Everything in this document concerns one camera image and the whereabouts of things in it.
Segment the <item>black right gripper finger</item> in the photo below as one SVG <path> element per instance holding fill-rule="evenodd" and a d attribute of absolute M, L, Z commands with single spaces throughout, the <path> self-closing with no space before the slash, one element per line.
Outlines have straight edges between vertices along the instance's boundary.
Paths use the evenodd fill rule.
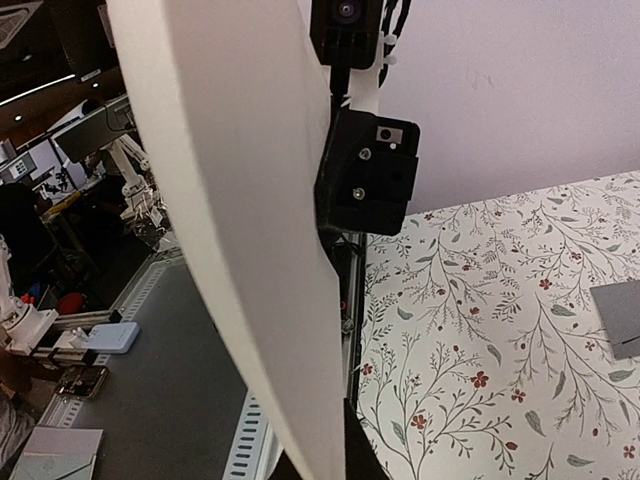
<path fill-rule="evenodd" d="M 345 479 L 385 480 L 385 473 L 348 398 L 343 401 Z"/>

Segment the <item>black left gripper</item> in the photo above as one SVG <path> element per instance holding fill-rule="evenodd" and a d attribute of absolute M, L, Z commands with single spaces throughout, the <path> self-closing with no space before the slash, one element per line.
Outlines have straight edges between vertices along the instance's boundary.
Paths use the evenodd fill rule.
<path fill-rule="evenodd" d="M 397 235 L 414 191 L 419 141 L 413 122 L 341 109 L 314 186 L 317 228 Z"/>

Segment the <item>beige lined letter paper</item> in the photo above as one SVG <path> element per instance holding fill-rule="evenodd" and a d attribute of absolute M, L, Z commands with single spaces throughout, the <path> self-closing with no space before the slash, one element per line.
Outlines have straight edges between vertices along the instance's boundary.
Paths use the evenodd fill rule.
<path fill-rule="evenodd" d="M 192 276 L 305 479 L 345 475 L 339 285 L 317 236 L 326 77 L 294 1 L 111 1 L 139 135 Z"/>

